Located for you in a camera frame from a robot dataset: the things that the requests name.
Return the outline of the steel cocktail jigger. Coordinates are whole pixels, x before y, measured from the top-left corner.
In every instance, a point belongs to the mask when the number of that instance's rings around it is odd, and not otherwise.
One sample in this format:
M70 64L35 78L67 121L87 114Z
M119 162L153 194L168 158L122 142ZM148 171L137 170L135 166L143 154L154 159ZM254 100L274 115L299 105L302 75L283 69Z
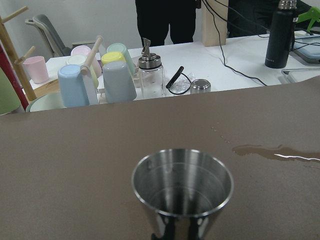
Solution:
M234 192L230 170L209 153L163 149L145 156L131 176L152 227L152 240L203 240Z

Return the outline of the glass oil dispenser bottle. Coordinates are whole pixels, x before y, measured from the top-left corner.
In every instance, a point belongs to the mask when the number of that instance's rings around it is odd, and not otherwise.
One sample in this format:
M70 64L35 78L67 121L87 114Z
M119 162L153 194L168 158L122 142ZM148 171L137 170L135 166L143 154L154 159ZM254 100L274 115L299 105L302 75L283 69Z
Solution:
M143 49L138 59L138 76L144 99L165 96L165 73L162 60L156 53L150 52L151 41L143 38Z

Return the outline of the steel cup lid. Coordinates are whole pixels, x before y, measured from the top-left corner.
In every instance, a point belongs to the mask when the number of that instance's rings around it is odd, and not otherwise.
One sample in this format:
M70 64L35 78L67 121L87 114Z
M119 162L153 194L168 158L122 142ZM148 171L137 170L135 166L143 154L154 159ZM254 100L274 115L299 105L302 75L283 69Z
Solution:
M195 79L191 82L190 93L191 94L200 94L200 93L209 93L211 92L211 83L206 79Z

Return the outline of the grey cup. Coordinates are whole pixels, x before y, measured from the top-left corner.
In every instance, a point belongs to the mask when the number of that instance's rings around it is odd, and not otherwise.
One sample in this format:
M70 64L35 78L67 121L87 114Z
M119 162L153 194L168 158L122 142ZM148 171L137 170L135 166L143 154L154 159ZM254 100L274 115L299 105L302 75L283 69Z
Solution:
M137 97L133 78L125 61L103 65L103 83L107 103L133 101Z

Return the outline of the yellow cup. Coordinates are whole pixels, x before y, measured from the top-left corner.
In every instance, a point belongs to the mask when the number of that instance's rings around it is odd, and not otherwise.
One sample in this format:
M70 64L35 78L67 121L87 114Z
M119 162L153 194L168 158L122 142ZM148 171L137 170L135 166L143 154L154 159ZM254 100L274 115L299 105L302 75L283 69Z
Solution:
M124 55L120 51L107 52L100 58L100 60L103 66L116 61L126 62Z

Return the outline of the mint green cup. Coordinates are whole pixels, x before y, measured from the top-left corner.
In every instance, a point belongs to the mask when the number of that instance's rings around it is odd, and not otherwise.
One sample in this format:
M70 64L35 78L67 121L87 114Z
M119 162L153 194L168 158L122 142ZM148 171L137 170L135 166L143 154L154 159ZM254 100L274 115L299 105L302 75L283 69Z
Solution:
M131 75L133 76L136 71L136 66L132 60L131 55L129 54L129 51L127 47L122 43L113 43L107 48L108 53L117 53L119 55L119 60L125 61L129 67L129 70L131 72Z

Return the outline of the light blue cup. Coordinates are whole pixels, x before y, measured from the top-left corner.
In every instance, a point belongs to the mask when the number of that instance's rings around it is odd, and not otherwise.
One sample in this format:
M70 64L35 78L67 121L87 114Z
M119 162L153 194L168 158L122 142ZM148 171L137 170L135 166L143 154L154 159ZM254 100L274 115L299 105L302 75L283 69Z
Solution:
M58 70L58 82L63 104L66 108L88 106L89 100L80 66L65 65Z

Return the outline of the white plate green rim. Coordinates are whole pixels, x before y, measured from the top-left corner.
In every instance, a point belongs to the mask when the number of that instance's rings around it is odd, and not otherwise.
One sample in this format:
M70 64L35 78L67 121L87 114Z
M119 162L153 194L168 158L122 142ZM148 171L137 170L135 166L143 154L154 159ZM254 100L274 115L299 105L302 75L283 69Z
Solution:
M65 108L59 91L46 94L32 101L26 108L26 112L38 112Z

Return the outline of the grey office chair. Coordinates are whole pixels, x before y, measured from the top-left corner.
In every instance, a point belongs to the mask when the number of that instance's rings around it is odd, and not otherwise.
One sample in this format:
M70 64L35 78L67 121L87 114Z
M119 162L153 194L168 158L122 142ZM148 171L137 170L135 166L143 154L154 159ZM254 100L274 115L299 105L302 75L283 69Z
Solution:
M44 43L46 44L53 57L66 57L71 54L71 51L75 47L81 45L88 46L95 43L94 40L87 40L74 42L72 43L72 47L66 46L57 30L53 26L52 22L45 14L35 15L32 18L26 19L24 23L26 25L33 26L38 30L40 36L42 37Z

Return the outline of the pink cup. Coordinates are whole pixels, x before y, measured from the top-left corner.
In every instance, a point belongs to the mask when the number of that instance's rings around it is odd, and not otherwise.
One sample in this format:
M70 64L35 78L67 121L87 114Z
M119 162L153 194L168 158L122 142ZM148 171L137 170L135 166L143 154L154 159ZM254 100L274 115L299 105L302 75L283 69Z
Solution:
M22 64L35 84L42 84L49 80L49 74L43 56L29 57Z

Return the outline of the black water bottle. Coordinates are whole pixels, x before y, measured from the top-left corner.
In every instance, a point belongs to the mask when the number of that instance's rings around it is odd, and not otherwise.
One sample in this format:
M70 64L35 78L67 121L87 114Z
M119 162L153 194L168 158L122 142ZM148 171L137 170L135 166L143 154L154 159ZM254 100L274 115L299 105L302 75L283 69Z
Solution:
M281 69L287 65L289 53L293 47L297 21L297 1L279 1L277 9L272 15L264 62L267 67Z

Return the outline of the wooden mug tree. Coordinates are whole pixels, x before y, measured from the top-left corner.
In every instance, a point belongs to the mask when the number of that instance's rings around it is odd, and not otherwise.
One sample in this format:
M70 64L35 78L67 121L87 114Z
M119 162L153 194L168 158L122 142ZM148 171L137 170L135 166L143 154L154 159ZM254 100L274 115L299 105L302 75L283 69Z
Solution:
M13 42L8 34L8 31L5 27L5 23L9 20L13 19L14 17L17 17L18 15L22 14L23 12L27 11L29 8L27 6L24 6L20 8L19 10L13 12L12 14L8 15L5 18L0 18L0 40L2 45L4 46L4 49L6 51L7 56L9 57L9 60L11 62L11 65L22 84L22 87L26 93L26 96L29 101L33 101L37 98L33 88L31 87L30 81L27 78L27 75L24 71L24 68L22 66L22 63L30 56L30 54L35 50L35 47L32 46L24 56L18 57L18 54L15 50L15 47L13 45Z

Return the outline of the green handled grabber tool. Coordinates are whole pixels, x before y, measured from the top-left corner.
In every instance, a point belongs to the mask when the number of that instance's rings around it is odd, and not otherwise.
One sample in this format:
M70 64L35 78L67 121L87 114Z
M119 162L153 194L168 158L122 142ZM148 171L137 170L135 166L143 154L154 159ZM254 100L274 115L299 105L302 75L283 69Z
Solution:
M299 14L296 23L299 24L305 21L308 22L306 30L310 31L315 23L320 23L320 9L312 6L307 12Z

